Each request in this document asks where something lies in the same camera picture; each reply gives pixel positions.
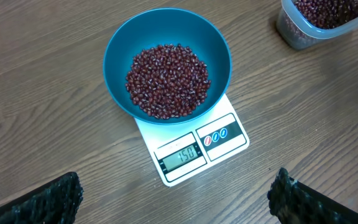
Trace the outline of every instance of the dark red bean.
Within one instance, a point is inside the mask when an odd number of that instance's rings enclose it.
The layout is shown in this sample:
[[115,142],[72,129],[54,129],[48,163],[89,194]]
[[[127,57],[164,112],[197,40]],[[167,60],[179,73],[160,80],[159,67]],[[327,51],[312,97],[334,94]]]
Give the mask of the dark red bean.
[[158,45],[133,58],[125,88],[133,104],[149,116],[188,116],[207,97],[211,80],[206,67],[189,47]]

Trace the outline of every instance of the wooden table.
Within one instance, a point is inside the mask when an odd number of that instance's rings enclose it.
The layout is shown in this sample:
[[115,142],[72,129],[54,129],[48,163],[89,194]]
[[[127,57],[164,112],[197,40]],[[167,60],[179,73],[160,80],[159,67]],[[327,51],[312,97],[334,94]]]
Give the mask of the wooden table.
[[[104,50],[128,18],[182,7],[232,53],[227,95],[248,150],[169,189],[135,121],[103,80]],[[277,223],[266,193],[280,167],[358,212],[358,30],[294,51],[279,1],[0,1],[0,205],[68,171],[77,223]]]

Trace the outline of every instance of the blue bowl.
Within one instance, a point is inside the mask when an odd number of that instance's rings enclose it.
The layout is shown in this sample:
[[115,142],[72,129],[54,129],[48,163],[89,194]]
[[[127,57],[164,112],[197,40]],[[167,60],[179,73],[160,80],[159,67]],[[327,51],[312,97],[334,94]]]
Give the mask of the blue bowl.
[[[208,97],[191,115],[156,119],[133,105],[125,88],[125,77],[131,70],[132,58],[142,49],[158,44],[189,46],[207,64],[211,80]],[[218,29],[205,18],[184,9],[153,9],[126,21],[113,35],[103,62],[104,80],[111,96],[127,113],[153,124],[178,124],[191,121],[208,112],[221,99],[229,86],[232,62],[229,46]]]

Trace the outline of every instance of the plastic container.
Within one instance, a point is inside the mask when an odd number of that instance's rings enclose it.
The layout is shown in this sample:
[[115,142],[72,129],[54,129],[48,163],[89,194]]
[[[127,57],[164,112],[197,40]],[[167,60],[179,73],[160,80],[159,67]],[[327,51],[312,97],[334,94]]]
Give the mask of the plastic container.
[[327,39],[358,28],[358,17],[334,29],[320,29],[312,25],[294,5],[295,0],[282,0],[277,30],[297,50],[305,49]]

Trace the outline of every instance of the white digital scale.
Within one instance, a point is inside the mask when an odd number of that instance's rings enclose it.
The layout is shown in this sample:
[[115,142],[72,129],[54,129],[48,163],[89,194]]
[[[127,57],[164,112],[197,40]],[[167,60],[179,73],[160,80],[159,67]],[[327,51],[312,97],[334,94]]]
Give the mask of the white digital scale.
[[182,124],[135,119],[162,182],[172,187],[234,156],[249,138],[226,94],[209,112]]

